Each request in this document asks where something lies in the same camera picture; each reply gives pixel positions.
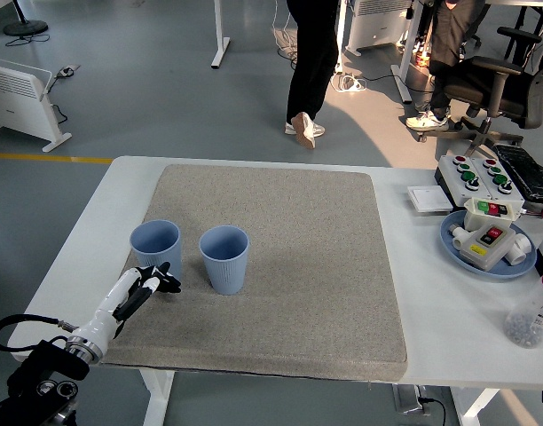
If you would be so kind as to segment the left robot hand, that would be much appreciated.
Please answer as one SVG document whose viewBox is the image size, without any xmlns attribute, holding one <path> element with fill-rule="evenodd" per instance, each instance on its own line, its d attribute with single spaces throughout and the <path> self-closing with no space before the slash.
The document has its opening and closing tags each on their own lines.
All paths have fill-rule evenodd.
<svg viewBox="0 0 543 426">
<path fill-rule="evenodd" d="M 156 291 L 179 293 L 180 281 L 169 272 L 170 262 L 159 266 L 134 267 L 122 274 L 99 304 L 91 320 L 67 339 L 67 351 L 97 363 L 123 324 Z"/>
</svg>

